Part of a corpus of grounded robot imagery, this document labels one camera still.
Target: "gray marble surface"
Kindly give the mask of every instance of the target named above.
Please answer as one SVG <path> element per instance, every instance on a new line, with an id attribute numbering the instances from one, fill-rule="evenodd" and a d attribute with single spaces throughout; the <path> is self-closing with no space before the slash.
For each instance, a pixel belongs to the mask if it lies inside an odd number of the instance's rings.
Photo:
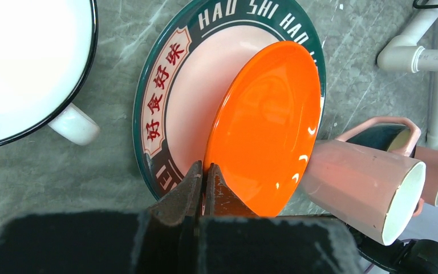
<path id="1" fill-rule="evenodd" d="M 98 51 L 74 103 L 102 133 L 79 147 L 45 127 L 0 147 L 0 225 L 29 210 L 139 209 L 155 201 L 133 153 L 132 105 L 148 51 L 188 2 L 98 0 Z M 325 42 L 327 99 L 319 137 L 332 138 L 374 115 L 407 116 L 425 129 L 428 74 L 375 66 L 378 52 L 413 14 L 412 1 L 298 2 Z M 428 35 L 423 44 L 430 41 Z M 321 212 L 298 190 L 283 214 Z"/>

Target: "mug rim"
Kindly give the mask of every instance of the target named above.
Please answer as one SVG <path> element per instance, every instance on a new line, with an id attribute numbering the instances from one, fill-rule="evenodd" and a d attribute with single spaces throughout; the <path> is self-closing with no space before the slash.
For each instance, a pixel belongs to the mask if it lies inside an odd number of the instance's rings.
<path id="1" fill-rule="evenodd" d="M 44 117 L 41 121 L 39 121 L 37 124 L 17 133 L 12 136 L 3 138 L 0 140 L 0 146 L 4 146 L 5 144 L 12 143 L 14 141 L 20 140 L 31 133 L 37 131 L 38 129 L 44 127 L 47 125 L 50 121 L 52 121 L 54 118 L 56 118 L 61 112 L 64 111 L 64 109 L 75 99 L 78 92 L 82 89 L 85 80 L 87 79 L 88 75 L 90 74 L 91 67 L 93 64 L 93 61 L 95 59 L 96 55 L 96 48 L 98 46 L 98 12 L 97 12 L 97 4 L 96 0 L 90 0 L 90 9 L 91 9 L 91 41 L 90 41 L 90 50 L 88 52 L 88 58 L 85 63 L 85 67 L 83 69 L 83 72 L 76 82 L 75 87 L 70 92 L 68 97 L 50 114 L 48 114 L 46 117 Z"/>

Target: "tableware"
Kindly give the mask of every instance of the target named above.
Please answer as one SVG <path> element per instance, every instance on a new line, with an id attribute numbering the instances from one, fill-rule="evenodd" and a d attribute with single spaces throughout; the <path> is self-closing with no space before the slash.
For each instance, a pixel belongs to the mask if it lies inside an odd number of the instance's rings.
<path id="1" fill-rule="evenodd" d="M 377 125 L 366 129 L 347 142 L 383 151 L 391 151 L 405 142 L 409 132 L 410 130 L 404 125 Z M 427 166 L 420 204 L 422 201 L 425 201 L 432 206 L 438 207 L 438 150 L 416 146 L 412 151 L 411 157 L 423 161 Z"/>
<path id="2" fill-rule="evenodd" d="M 217 111 L 204 173 L 218 165 L 254 213 L 277 216 L 308 163 L 319 101 L 318 73 L 304 47 L 283 41 L 264 48 L 239 72 Z"/>
<path id="3" fill-rule="evenodd" d="M 321 41 L 295 0 L 194 0 L 168 23 L 143 67 L 133 111 L 137 163 L 155 198 L 204 159 L 217 109 L 238 72 L 284 40 L 301 44 L 315 60 L 323 106 Z"/>
<path id="4" fill-rule="evenodd" d="M 71 101 L 95 55 L 95 0 L 0 2 L 0 146 L 45 124 L 85 145 L 100 128 Z"/>
<path id="5" fill-rule="evenodd" d="M 392 152 L 346 142 L 377 123 L 399 119 L 412 133 Z M 317 141 L 300 186 L 315 204 L 390 245 L 407 226 L 424 186 L 425 163 L 405 156 L 419 136 L 420 129 L 407 118 L 371 118 L 334 140 Z"/>

